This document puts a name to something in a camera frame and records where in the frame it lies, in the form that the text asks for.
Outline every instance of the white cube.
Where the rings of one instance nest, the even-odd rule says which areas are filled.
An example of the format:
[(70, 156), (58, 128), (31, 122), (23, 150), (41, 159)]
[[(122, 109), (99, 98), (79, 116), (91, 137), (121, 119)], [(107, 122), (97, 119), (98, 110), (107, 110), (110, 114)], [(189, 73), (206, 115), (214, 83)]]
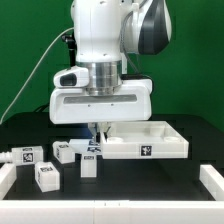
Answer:
[(51, 162), (36, 163), (35, 180), (42, 192), (60, 189), (60, 174)]
[(54, 142), (53, 152), (55, 158), (61, 163), (75, 162), (75, 152), (67, 142)]
[(81, 177), (97, 176), (97, 156), (82, 154), (81, 159)]

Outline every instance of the white tray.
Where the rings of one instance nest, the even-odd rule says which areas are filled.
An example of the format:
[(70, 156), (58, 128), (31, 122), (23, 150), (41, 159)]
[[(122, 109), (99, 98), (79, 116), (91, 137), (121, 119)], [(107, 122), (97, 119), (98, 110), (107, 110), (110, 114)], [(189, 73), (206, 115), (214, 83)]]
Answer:
[(188, 157), (188, 142), (165, 121), (115, 122), (100, 135), (104, 159)]

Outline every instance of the black label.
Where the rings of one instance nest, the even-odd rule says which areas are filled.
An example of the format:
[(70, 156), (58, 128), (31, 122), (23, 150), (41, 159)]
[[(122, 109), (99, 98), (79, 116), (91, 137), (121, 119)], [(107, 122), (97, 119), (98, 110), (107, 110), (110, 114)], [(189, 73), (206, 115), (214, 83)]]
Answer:
[(151, 156), (152, 155), (152, 146), (143, 145), (141, 146), (141, 156)]
[(90, 145), (90, 146), (98, 146), (98, 147), (100, 146), (99, 143), (94, 142), (93, 140), (90, 140), (90, 141), (89, 141), (89, 145)]
[(87, 152), (101, 152), (99, 147), (88, 147)]
[(84, 156), (85, 160), (94, 160), (94, 156)]
[(59, 145), (58, 147), (61, 149), (64, 149), (64, 148), (68, 148), (68, 145)]
[(27, 151), (32, 151), (32, 150), (33, 150), (33, 148), (24, 148), (24, 149), (23, 149), (23, 151), (26, 151), (26, 152), (27, 152)]
[(33, 153), (23, 153), (23, 163), (32, 163)]
[(59, 157), (60, 157), (60, 153), (59, 153), (59, 149), (57, 148), (57, 157), (58, 157), (58, 159), (60, 159)]
[(49, 172), (49, 171), (52, 171), (52, 167), (42, 167), (40, 168), (42, 172)]
[(40, 172), (38, 172), (38, 182), (40, 183)]

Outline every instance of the green wall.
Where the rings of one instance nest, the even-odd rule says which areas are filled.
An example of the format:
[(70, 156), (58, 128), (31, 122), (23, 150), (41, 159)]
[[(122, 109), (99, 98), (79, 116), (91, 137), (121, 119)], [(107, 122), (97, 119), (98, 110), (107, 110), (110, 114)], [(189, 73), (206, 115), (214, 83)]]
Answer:
[[(71, 3), (1, 0), (0, 115), (51, 41), (72, 27)], [(137, 60), (155, 82), (153, 113), (199, 115), (224, 130), (224, 1), (167, 0), (167, 5), (170, 45), (157, 56)], [(59, 41), (7, 117), (47, 103), (54, 74), (68, 66), (67, 46)]]

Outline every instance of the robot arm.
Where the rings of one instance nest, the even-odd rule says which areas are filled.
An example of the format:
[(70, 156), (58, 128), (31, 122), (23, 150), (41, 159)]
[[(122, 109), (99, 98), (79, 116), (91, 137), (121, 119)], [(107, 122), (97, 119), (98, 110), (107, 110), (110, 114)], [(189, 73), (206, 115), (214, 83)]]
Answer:
[(121, 55), (165, 48), (171, 37), (165, 0), (75, 0), (71, 14), (77, 64), (55, 75), (52, 122), (148, 120), (152, 82), (121, 80)]

